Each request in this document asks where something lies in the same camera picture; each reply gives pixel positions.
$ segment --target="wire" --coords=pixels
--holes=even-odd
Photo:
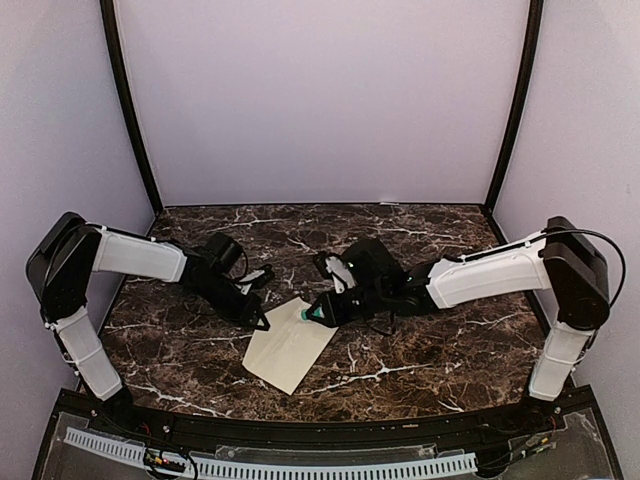
[[[544,416],[542,415],[541,412],[538,412],[536,416],[538,418],[536,419],[536,423],[534,425],[538,424],[538,421],[540,421],[540,423],[538,425],[540,425],[540,428],[544,428],[544,426],[545,426],[545,423],[544,423],[545,418],[544,418]],[[525,430],[527,427],[526,426],[522,426],[520,428],[513,429],[513,430],[505,430],[505,429],[501,429],[501,428],[498,428],[498,427],[494,427],[493,425],[489,425],[487,423],[484,423],[482,425],[478,425],[476,428],[486,428],[486,429],[489,429],[489,430],[493,430],[494,432],[501,433],[502,435],[517,435],[518,433],[522,433],[522,431]],[[537,435],[538,433],[540,433],[539,429],[536,430],[534,435]]]
[[[551,231],[543,232],[537,237],[532,238],[531,240],[527,240],[527,243],[536,243],[536,242],[539,242],[540,240],[544,240],[545,238],[549,238],[549,237],[556,237],[559,235],[573,235],[573,234],[588,235],[588,236],[597,237],[601,240],[604,240],[609,245],[611,245],[613,249],[616,251],[616,253],[618,254],[618,257],[620,258],[620,265],[622,267],[622,272],[620,273],[620,283],[618,284],[618,288],[616,289],[616,292],[614,293],[613,298],[609,302],[609,308],[613,307],[615,303],[618,301],[618,298],[620,297],[620,293],[622,292],[622,288],[627,278],[627,261],[624,257],[624,253],[622,252],[622,249],[611,238],[607,237],[603,233],[596,232],[594,230],[585,230],[582,228],[566,228],[562,230],[551,230]],[[468,255],[467,257],[464,258],[464,261],[478,260],[484,256],[487,256],[487,254],[491,255],[494,253],[507,252],[509,250],[515,250],[516,248],[521,248],[524,245],[525,245],[525,242],[513,243],[511,245],[499,247],[493,252],[484,252],[484,253],[481,252],[475,255]]]
[[[167,440],[163,440],[161,438],[158,437],[152,437],[151,435],[143,435],[142,433],[138,433],[138,432],[134,432],[132,430],[128,430],[127,428],[118,425],[116,423],[115,420],[113,420],[111,418],[111,416],[104,410],[104,408],[102,407],[102,404],[100,402],[100,400],[98,400],[98,398],[95,396],[95,394],[93,393],[93,390],[91,390],[91,388],[89,387],[89,385],[87,384],[86,380],[80,376],[80,381],[83,383],[84,388],[87,392],[87,394],[89,395],[89,397],[93,400],[94,406],[96,407],[96,412],[98,414],[100,414],[101,418],[103,420],[106,420],[106,422],[111,425],[113,428],[115,428],[116,430],[118,430],[121,433],[124,433],[125,435],[129,436],[129,437],[133,437],[133,438],[137,438],[137,439],[141,439],[142,442],[145,445],[145,448],[149,448],[149,443],[150,441],[154,441],[155,443],[164,445],[165,447],[168,447],[167,450],[172,451],[174,453],[177,453],[178,455],[180,455],[182,458],[184,458],[185,460],[187,460],[189,463],[191,463],[191,466],[193,467],[193,479],[192,480],[198,480],[198,465],[196,464],[195,460],[193,459],[193,457],[191,456],[191,454],[187,451],[185,451],[185,449],[183,447],[179,447]]]
[[[548,436],[545,436],[543,438],[541,438],[539,441],[537,441],[535,443],[535,445],[533,445],[532,447],[529,447],[528,449],[523,450],[520,454],[518,454],[517,457],[509,460],[506,464],[500,464],[500,465],[494,465],[498,462],[500,462],[502,459],[513,455],[516,451],[518,451],[520,448],[522,448],[523,446],[527,445],[532,439],[534,439],[536,437],[536,435],[539,435],[541,433],[540,430],[537,430],[536,432],[532,433],[530,436],[528,436],[527,438],[521,440],[520,442],[518,442],[516,445],[514,445],[507,453],[505,453],[504,455],[501,455],[498,458],[495,458],[493,460],[491,460],[490,462],[484,463],[482,465],[478,465],[479,468],[484,468],[484,469],[488,469],[488,470],[499,470],[499,469],[503,469],[503,468],[507,468],[508,466],[513,465],[516,462],[519,462],[520,460],[523,460],[524,458],[527,458],[528,456],[528,452],[535,450],[537,447],[544,445],[545,443],[548,442],[549,439],[551,439],[556,431],[557,431],[557,427],[558,424],[556,423],[556,419],[553,416],[549,417],[549,421],[553,427],[553,430],[551,431],[551,434]],[[489,427],[489,425],[479,425],[479,427]]]
[[[176,474],[172,475],[172,474],[168,474],[168,473],[162,473],[162,472],[158,471],[158,466],[162,467],[162,465],[164,465],[164,464],[166,464],[168,462],[164,458],[164,451],[163,450],[159,450],[158,454],[155,455],[155,454],[151,453],[151,450],[149,448],[145,448],[144,453],[145,453],[144,460],[147,460],[148,463],[145,463],[145,461],[143,460],[143,464],[151,469],[152,473],[149,473],[149,471],[145,469],[147,475],[149,475],[150,477],[155,478],[156,480],[176,480],[177,478],[180,478],[182,476],[182,474],[184,473],[184,470],[182,472],[176,472],[177,475]],[[155,463],[155,461],[157,461],[157,460],[160,460],[160,462],[161,462],[159,465],[156,465],[156,463]]]
[[[394,311],[389,312],[389,325],[391,325],[391,327],[390,327],[390,330],[387,332],[385,332],[384,330],[379,330],[378,328],[374,327],[369,323],[368,320],[365,320],[364,324],[367,327],[369,327],[371,330],[376,332],[377,334],[382,335],[383,337],[390,337],[392,335],[395,335],[396,333],[396,312]]]
[[[627,261],[624,257],[624,253],[622,252],[622,249],[618,246],[616,242],[614,242],[611,238],[607,237],[605,234],[600,232],[596,232],[593,230],[584,230],[582,228],[568,228],[564,230],[553,230],[551,232],[544,232],[542,235],[539,235],[533,240],[531,240],[531,243],[535,243],[539,240],[543,240],[549,237],[556,237],[558,235],[570,235],[570,234],[576,234],[576,233],[581,235],[590,235],[592,237],[597,237],[601,240],[604,240],[605,242],[607,242],[609,245],[613,247],[613,249],[618,254],[618,257],[620,257],[620,266],[622,267],[622,272],[620,273],[620,283],[618,284],[618,288],[616,289],[616,292],[614,293],[613,298],[609,302],[609,308],[611,308],[618,301],[618,298],[620,297],[620,293],[622,292],[622,288],[624,287],[624,282],[627,278]]]

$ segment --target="brown marble surface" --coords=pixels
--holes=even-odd
[[[197,245],[215,231],[238,240],[252,267],[274,266],[276,279],[261,293],[265,311],[297,296],[311,303],[331,288],[311,263],[317,250],[341,253],[377,236],[406,268],[497,243],[479,208],[459,205],[177,207],[152,234]],[[292,396],[242,367],[251,332],[211,315],[178,285],[129,279],[102,340],[140,405],[280,421],[413,418],[513,403],[544,340],[522,294],[397,325],[392,337],[361,322],[340,328]]]

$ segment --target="beige paper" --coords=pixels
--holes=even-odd
[[[302,320],[300,313],[309,307],[295,298],[267,312],[271,328],[253,333],[242,361],[251,373],[289,395],[338,330]]]

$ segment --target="lavender wall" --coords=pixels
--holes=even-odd
[[[640,4],[547,2],[531,90],[496,211],[510,239],[563,214],[612,236],[629,278],[575,378],[591,383],[626,478],[640,478]],[[610,255],[611,286],[619,263]],[[553,300],[543,297],[553,315]]]
[[[528,3],[117,2],[163,199],[483,201]]]
[[[24,274],[66,210],[144,232],[152,220],[111,76],[97,1],[0,6],[0,452],[30,478],[61,386],[74,386]],[[96,325],[117,277],[90,288]]]

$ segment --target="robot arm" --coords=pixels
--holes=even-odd
[[[409,271],[378,239],[356,242],[341,256],[321,252],[314,263],[333,279],[304,317],[329,327],[377,313],[426,315],[470,300],[522,290],[552,289],[559,312],[534,368],[529,394],[552,401],[585,345],[609,316],[607,264],[563,217],[523,240],[473,255],[422,263]]]
[[[242,247],[216,233],[202,247],[188,249],[130,233],[87,224],[66,213],[27,262],[27,278],[41,305],[45,326],[93,394],[107,401],[122,391],[86,309],[93,272],[118,272],[179,283],[204,297],[218,314],[235,324],[268,330],[260,297],[251,291],[273,278],[269,265],[234,281],[227,274]]]

